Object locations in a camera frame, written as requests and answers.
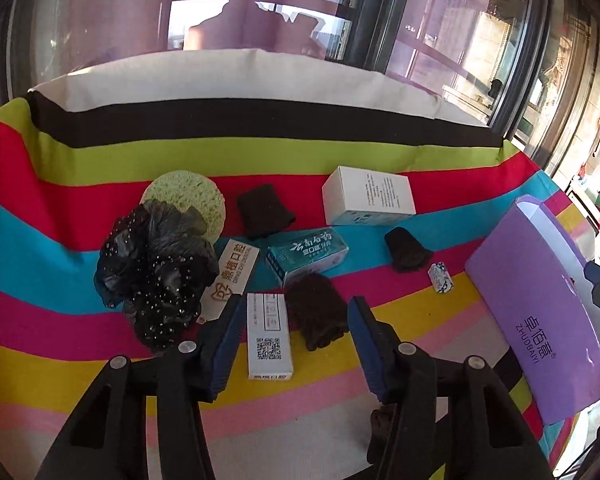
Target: toothpaste box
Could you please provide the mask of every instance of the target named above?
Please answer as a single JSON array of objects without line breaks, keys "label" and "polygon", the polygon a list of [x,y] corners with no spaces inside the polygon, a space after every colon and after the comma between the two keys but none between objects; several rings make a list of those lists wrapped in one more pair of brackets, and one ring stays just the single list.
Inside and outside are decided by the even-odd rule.
[{"label": "toothpaste box", "polygon": [[198,323],[218,319],[232,294],[242,294],[258,261],[260,250],[238,240],[229,240],[218,260],[220,274],[200,298]]},{"label": "toothpaste box", "polygon": [[249,378],[289,380],[294,373],[283,294],[247,295]]},{"label": "toothpaste box", "polygon": [[328,225],[394,225],[416,214],[406,176],[339,166],[322,186]]},{"label": "toothpaste box", "polygon": [[266,262],[287,288],[311,272],[324,272],[342,263],[349,247],[333,229],[312,231],[303,237],[267,249]]}]

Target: round sponge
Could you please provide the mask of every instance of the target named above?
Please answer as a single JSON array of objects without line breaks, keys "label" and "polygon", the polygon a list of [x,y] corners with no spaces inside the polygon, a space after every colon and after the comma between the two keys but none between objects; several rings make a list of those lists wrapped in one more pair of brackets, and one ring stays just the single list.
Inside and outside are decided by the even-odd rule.
[{"label": "round sponge", "polygon": [[152,198],[173,204],[181,213],[193,206],[206,223],[203,237],[211,244],[218,241],[226,218],[224,197],[206,176],[184,170],[165,173],[149,184],[140,203]]}]

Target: black plastic bag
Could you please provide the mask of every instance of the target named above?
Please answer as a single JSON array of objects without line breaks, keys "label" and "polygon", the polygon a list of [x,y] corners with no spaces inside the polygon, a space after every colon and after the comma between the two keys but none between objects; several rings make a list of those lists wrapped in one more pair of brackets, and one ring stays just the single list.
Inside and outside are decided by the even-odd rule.
[{"label": "black plastic bag", "polygon": [[94,283],[109,308],[123,303],[138,339],[153,352],[177,342],[200,315],[200,297],[219,274],[195,208],[148,200],[118,219],[100,250]]}]

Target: metal screw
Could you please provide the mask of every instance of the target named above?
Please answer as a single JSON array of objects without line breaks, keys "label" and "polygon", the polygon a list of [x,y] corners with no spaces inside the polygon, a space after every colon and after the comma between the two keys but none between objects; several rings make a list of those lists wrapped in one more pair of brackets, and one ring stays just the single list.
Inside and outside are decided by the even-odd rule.
[{"label": "metal screw", "polygon": [[482,370],[485,365],[484,359],[475,355],[469,357],[468,363],[469,366],[475,370]]},{"label": "metal screw", "polygon": [[398,352],[403,355],[414,355],[417,351],[418,349],[413,343],[400,343],[398,345]]},{"label": "metal screw", "polygon": [[120,368],[126,366],[126,357],[124,357],[123,355],[118,355],[114,357],[111,361],[109,361],[109,364],[114,370],[120,370]]},{"label": "metal screw", "polygon": [[178,350],[183,354],[190,354],[197,347],[198,345],[196,345],[193,341],[183,341],[178,345]]}]

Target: small white box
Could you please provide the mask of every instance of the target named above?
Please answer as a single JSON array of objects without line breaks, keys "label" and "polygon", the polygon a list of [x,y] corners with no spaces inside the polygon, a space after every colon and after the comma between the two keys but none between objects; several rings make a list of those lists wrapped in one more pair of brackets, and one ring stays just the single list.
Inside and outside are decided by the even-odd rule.
[{"label": "small white box", "polygon": [[242,294],[258,261],[257,247],[229,240],[218,260],[220,274],[200,298],[198,324],[218,319],[232,294]]},{"label": "small white box", "polygon": [[416,214],[406,176],[338,166],[322,186],[328,225],[393,225]]},{"label": "small white box", "polygon": [[247,346],[250,379],[291,378],[294,366],[283,294],[247,295]]}]

